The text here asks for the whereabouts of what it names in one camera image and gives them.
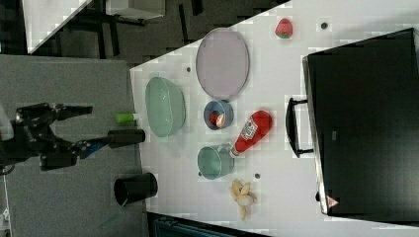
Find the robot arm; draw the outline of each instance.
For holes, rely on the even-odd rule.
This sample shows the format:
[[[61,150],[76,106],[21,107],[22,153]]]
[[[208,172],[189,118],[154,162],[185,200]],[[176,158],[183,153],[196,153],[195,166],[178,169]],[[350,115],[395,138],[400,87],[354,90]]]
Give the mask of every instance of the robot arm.
[[[13,132],[12,124],[7,117],[6,111],[0,104],[0,138],[1,140],[12,139],[15,133]]]
[[[40,156],[43,171],[53,170],[74,166],[78,159],[85,159],[108,144],[117,148],[144,141],[142,129],[129,129],[112,130],[107,136],[73,143],[55,136],[49,127],[56,120],[91,114],[92,110],[92,107],[50,106],[47,103],[18,108],[16,120],[4,119],[7,122],[3,122],[7,125],[5,134],[8,136],[3,139],[2,134],[0,141],[0,176],[10,174],[16,163],[34,156]],[[6,166],[12,168],[4,171]]]

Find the red sticker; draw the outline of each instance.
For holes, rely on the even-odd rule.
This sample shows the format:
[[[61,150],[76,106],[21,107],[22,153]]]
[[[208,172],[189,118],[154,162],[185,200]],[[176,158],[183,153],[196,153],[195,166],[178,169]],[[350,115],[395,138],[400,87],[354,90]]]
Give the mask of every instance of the red sticker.
[[[339,204],[339,201],[333,199],[332,197],[326,196],[327,197],[327,203],[329,205],[329,208],[332,208],[333,206]]]

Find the suitcase handle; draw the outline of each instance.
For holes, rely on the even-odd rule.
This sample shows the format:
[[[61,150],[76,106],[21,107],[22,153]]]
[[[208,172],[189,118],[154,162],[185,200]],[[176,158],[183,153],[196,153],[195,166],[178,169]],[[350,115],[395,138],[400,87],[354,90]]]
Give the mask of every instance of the suitcase handle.
[[[293,149],[293,153],[295,153],[296,157],[298,158],[299,158],[299,155],[301,154],[314,152],[313,149],[307,149],[307,150],[299,149],[298,129],[296,127],[294,106],[305,104],[305,103],[307,103],[307,100],[296,101],[293,98],[290,98],[290,101],[287,107],[287,115],[286,115],[287,136],[288,136],[291,148]]]

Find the chair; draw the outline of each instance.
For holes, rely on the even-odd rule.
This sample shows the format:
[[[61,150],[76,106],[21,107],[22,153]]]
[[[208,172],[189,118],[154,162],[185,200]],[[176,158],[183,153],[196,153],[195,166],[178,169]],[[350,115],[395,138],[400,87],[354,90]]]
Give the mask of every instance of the chair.
[[[2,54],[28,54],[21,1],[0,0],[0,44]]]
[[[120,54],[120,47],[117,33],[117,23],[136,25],[144,27],[142,20],[138,22],[127,21],[121,16],[110,16],[106,14],[106,0],[93,0],[93,4],[87,6],[81,11],[77,17],[73,18],[65,28],[70,32],[82,31],[93,32],[98,36],[99,56],[101,59],[106,58],[105,40],[103,25],[109,24],[111,30],[113,56]]]

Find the black cup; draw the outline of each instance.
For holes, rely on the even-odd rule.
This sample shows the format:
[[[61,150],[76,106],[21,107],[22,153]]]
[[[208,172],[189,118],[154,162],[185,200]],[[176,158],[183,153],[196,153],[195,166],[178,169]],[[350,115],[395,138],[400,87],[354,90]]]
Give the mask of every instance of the black cup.
[[[151,173],[128,179],[117,179],[114,185],[115,198],[119,205],[154,197],[157,194],[157,180]]]

